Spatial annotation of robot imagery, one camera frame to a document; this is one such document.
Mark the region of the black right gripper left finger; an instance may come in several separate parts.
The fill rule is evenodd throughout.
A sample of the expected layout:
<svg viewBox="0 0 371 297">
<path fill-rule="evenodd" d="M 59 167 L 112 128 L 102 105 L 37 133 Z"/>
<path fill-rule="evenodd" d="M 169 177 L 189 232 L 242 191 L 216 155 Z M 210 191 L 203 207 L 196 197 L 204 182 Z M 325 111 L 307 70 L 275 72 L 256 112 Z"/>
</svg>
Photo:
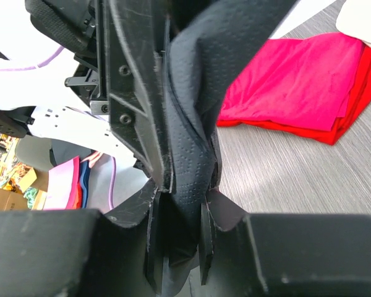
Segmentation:
<svg viewBox="0 0 371 297">
<path fill-rule="evenodd" d="M 0 212 L 0 296 L 155 296 L 153 181 L 99 210 Z"/>
</svg>

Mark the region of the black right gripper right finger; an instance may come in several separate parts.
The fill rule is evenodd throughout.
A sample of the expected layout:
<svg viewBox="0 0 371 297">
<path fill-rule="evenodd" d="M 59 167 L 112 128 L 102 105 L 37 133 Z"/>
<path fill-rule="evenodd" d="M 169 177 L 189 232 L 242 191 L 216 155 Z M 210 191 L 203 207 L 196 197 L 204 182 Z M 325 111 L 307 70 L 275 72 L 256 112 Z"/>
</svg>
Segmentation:
<svg viewBox="0 0 371 297">
<path fill-rule="evenodd" d="M 371 296 L 371 215 L 248 213 L 212 189 L 201 227 L 208 296 Z"/>
</svg>

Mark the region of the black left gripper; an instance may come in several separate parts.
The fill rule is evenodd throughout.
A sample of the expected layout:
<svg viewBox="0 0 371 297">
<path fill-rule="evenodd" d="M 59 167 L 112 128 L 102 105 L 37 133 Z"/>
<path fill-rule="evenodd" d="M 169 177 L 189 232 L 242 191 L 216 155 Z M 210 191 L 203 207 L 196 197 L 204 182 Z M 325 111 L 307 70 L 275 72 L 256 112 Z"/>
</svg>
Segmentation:
<svg viewBox="0 0 371 297">
<path fill-rule="evenodd" d="M 158 189 L 174 186 L 155 32 L 155 1 L 25 1 L 32 25 L 74 53 L 64 85 L 97 116 L 109 113 L 113 135 L 142 162 Z"/>
</svg>

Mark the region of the dark blue paper napkin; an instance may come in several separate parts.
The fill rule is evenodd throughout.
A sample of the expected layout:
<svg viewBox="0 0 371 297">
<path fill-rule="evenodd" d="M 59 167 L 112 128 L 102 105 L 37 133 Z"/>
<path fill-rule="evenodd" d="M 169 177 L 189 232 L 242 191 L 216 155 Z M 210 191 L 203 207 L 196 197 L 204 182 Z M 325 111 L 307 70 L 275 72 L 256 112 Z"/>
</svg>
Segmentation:
<svg viewBox="0 0 371 297">
<path fill-rule="evenodd" d="M 217 154 L 212 135 L 228 87 L 293 7 L 293 1 L 169 1 L 164 91 L 174 167 L 164 215 L 170 248 L 163 296 L 178 294 L 200 238 L 200 211 Z"/>
</svg>

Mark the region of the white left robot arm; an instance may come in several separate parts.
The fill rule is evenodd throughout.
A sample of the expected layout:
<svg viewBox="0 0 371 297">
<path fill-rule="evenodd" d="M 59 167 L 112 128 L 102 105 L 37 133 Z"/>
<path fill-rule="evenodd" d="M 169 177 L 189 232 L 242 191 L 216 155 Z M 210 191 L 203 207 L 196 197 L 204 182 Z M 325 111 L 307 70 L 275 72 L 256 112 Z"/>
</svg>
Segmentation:
<svg viewBox="0 0 371 297">
<path fill-rule="evenodd" d="M 161 1 L 0 1 L 0 132 L 136 159 L 173 188 Z"/>
</svg>

